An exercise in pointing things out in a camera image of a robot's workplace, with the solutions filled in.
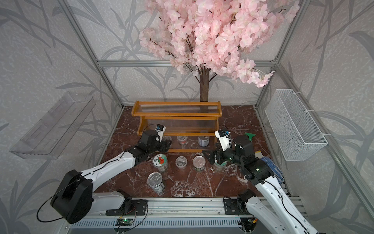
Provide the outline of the clear jar red label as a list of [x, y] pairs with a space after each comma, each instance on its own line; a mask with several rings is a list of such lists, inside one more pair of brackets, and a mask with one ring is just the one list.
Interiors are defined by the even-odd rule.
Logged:
[[223, 171], [226, 168], [227, 164], [228, 164], [227, 161], [224, 161], [221, 164], [219, 164], [218, 161], [215, 161], [213, 167], [214, 167], [215, 171], [221, 172], [221, 171]]

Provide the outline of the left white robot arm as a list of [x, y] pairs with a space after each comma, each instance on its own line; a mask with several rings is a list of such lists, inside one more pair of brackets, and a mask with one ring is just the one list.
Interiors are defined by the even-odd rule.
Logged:
[[163, 140], [164, 126], [146, 130], [139, 142], [113, 159], [91, 169], [69, 171], [60, 183], [50, 205], [68, 223], [74, 224], [87, 214], [106, 210], [118, 210], [125, 202], [121, 192], [97, 193], [96, 189], [118, 174], [147, 160], [153, 153], [166, 153], [171, 140]]

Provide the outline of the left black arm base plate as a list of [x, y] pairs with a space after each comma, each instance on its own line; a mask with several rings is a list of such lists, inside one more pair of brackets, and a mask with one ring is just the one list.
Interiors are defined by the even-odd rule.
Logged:
[[144, 199], [126, 200], [119, 209], [107, 210], [106, 216], [121, 215], [145, 215], [148, 208], [148, 201]]

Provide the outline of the tall jar strawberry lid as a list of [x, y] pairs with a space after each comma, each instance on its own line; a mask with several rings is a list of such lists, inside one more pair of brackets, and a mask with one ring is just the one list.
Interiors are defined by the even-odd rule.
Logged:
[[168, 158], [165, 154], [157, 154], [153, 160], [153, 166], [160, 172], [166, 172], [168, 169]]

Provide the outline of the green white tin can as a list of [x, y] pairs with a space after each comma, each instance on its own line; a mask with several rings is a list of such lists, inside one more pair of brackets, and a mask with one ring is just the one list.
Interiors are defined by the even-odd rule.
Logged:
[[162, 194], [165, 190], [162, 175], [159, 172], [151, 173], [147, 179], [148, 186], [157, 194]]

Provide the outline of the orange wooden three-tier shelf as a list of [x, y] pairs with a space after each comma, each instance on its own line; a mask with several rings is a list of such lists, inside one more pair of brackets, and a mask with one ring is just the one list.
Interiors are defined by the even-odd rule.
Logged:
[[[217, 138], [214, 132], [219, 130], [219, 118], [222, 117], [221, 103], [218, 102], [157, 102], [136, 101], [132, 116], [140, 117], [137, 130], [142, 135], [147, 127], [155, 124], [166, 127], [165, 136], [171, 136], [173, 143], [170, 153], [200, 153], [215, 147]], [[186, 145], [179, 144], [177, 136], [188, 136]], [[199, 136], [209, 136], [209, 145], [201, 147]]]

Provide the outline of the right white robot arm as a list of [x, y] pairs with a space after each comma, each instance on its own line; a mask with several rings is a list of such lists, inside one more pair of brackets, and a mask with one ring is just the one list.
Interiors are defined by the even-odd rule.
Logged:
[[244, 178], [250, 181], [264, 196], [272, 209], [251, 190], [237, 196], [241, 212], [248, 212], [273, 234], [316, 234], [314, 228], [286, 195], [268, 164], [255, 156], [248, 136], [232, 138], [228, 130], [215, 132], [219, 144], [214, 150], [203, 150], [210, 164], [230, 162], [237, 165]]

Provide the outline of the silver grey tin can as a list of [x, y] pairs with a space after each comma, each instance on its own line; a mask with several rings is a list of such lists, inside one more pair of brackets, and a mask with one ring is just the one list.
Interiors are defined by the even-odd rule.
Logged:
[[207, 147], [209, 145], [209, 139], [210, 139], [209, 136], [199, 136], [198, 137], [198, 144], [201, 147]]

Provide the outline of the green silver-top tin can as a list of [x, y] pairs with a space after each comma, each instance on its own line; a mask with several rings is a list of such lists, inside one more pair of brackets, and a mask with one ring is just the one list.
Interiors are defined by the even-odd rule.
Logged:
[[193, 162], [194, 169], [196, 171], [199, 172], [199, 171], [204, 170], [205, 165], [206, 165], [206, 160], [203, 156], [200, 156], [200, 155], [195, 156], [192, 162]]

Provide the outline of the small clear tub red label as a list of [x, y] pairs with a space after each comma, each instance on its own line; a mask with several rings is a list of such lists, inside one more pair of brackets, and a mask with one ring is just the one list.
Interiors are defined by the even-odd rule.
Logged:
[[170, 141], [170, 142], [172, 142], [172, 137], [171, 136], [163, 136], [163, 141]]

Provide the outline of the small clear tub pink label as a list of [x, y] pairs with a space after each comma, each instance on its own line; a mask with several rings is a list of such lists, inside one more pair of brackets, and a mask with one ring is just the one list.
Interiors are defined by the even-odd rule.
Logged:
[[179, 156], [176, 159], [175, 164], [176, 164], [176, 166], [177, 166], [178, 169], [184, 170], [187, 167], [188, 160], [184, 156]]

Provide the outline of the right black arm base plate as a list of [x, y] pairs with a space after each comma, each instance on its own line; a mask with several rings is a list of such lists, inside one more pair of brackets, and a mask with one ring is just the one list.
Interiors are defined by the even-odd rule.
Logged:
[[224, 209], [226, 215], [248, 215], [245, 203], [241, 199], [232, 199], [223, 197]]

